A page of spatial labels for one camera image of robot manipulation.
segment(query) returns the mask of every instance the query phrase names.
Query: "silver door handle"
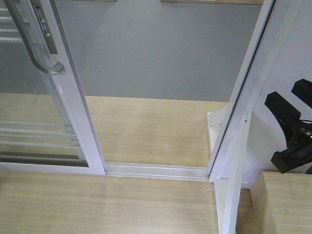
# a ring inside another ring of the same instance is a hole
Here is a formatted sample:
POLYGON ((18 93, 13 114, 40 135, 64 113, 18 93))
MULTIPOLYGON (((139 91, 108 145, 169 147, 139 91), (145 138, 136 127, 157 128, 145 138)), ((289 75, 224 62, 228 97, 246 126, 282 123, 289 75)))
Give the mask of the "silver door handle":
POLYGON ((37 67, 39 70, 41 70, 42 72, 49 74, 49 75, 57 75, 61 73, 65 68, 64 68, 64 65, 61 64, 60 62, 57 62, 53 67, 47 67, 39 60, 35 51, 33 41, 28 32, 28 29, 25 26, 22 16, 20 15, 20 12, 15 6, 15 4, 13 3, 13 1, 14 0, 4 0, 4 3, 6 7, 8 8, 11 14, 11 17, 14 23, 16 24, 16 27, 19 30, 19 34, 25 44, 26 50, 29 54, 30 60, 32 61, 33 65, 37 67))

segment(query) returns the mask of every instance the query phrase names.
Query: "wood-grain floor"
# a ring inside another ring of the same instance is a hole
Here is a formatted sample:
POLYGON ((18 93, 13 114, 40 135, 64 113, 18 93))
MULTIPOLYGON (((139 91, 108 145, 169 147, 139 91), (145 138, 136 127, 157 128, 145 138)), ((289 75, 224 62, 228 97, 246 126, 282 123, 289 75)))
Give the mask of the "wood-grain floor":
POLYGON ((86 97, 106 161, 207 166, 207 112, 226 102, 86 97))
POLYGON ((217 234, 206 182, 0 171, 1 234, 217 234))
MULTIPOLYGON (((87 102, 105 160, 207 166, 207 112, 226 102, 91 97, 87 102)), ((61 123, 49 95, 0 94, 0 120, 61 123)), ((3 151, 73 154, 66 149, 2 146, 3 151)))

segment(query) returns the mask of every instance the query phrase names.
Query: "white door frame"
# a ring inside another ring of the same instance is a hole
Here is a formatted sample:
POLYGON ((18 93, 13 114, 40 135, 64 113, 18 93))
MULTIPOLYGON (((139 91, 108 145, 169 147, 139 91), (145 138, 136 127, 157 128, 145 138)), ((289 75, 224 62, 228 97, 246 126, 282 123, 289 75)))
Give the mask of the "white door frame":
MULTIPOLYGON (((21 1, 30 5, 28 0, 21 1)), ((50 55, 49 60, 60 62, 65 67, 65 71, 58 75, 51 76, 52 82, 57 88, 56 95, 59 95, 62 101, 89 167, 1 162, 0 169, 31 172, 105 175, 106 165, 104 157, 94 131, 81 84, 78 81, 77 72, 60 22, 55 1, 41 0, 40 3, 44 10, 46 20, 53 35, 54 43, 58 50, 58 54, 50 55)))

